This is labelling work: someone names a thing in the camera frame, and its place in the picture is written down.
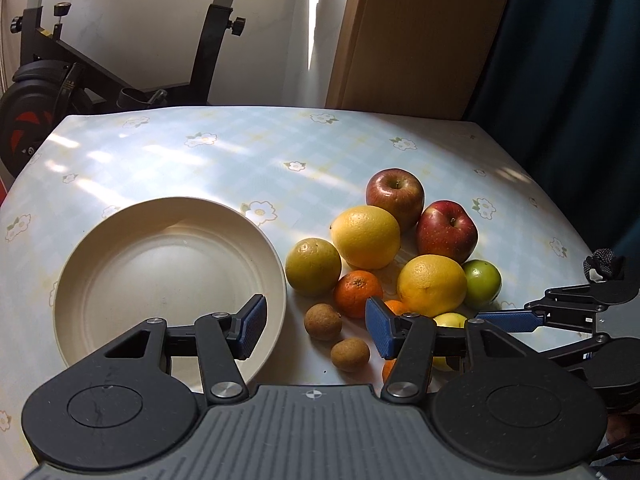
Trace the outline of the person's right hand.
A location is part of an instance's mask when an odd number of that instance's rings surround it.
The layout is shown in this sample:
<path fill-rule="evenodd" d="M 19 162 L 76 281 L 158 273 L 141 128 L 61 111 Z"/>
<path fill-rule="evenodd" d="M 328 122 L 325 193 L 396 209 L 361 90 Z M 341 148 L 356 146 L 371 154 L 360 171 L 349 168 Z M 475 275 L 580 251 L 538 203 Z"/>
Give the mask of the person's right hand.
<path fill-rule="evenodd" d="M 609 445 L 622 444 L 616 448 L 614 453 L 619 458 L 628 460 L 639 459 L 639 414 L 625 413 L 612 415 L 608 418 L 608 430 L 606 430 L 606 440 Z"/>

